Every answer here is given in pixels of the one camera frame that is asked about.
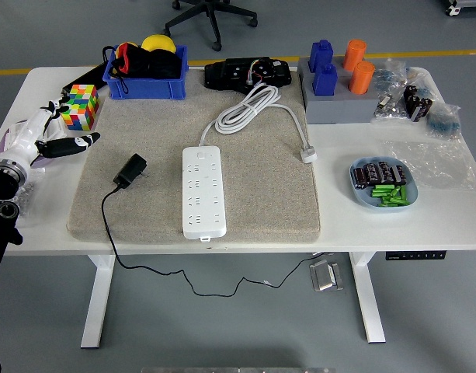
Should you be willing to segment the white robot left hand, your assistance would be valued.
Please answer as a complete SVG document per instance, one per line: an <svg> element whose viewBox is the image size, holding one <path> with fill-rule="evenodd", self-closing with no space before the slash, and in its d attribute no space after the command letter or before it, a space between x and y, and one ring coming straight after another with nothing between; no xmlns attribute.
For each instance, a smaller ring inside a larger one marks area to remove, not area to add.
<svg viewBox="0 0 476 373"><path fill-rule="evenodd" d="M67 101L68 97L65 97L50 101L47 106L39 108L17 132L9 147L1 153L2 158L20 166L31 166L39 156L55 159L75 155L84 152L97 142L100 139L97 132L79 137L44 139L49 123L69 109Z"/></svg>

